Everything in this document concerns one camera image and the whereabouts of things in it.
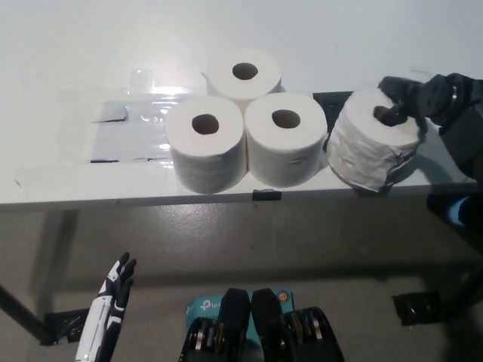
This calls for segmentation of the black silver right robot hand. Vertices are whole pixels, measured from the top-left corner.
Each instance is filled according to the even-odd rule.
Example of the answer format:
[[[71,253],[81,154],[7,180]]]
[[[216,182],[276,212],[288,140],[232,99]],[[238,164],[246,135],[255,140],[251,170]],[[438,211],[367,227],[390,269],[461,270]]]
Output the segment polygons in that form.
[[[461,75],[435,75],[427,82],[386,76],[378,89],[392,106],[375,106],[373,116],[388,127],[404,124],[409,118],[429,118],[440,127],[439,135],[448,145],[464,140],[457,119],[469,101],[471,89]]]

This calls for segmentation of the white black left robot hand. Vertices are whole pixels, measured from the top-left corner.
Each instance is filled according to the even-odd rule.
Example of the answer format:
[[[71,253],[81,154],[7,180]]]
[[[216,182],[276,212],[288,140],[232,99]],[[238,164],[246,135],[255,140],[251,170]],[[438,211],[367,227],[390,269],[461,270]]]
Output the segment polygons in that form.
[[[88,312],[76,361],[110,361],[115,350],[133,285],[137,264],[126,252],[110,269]]]

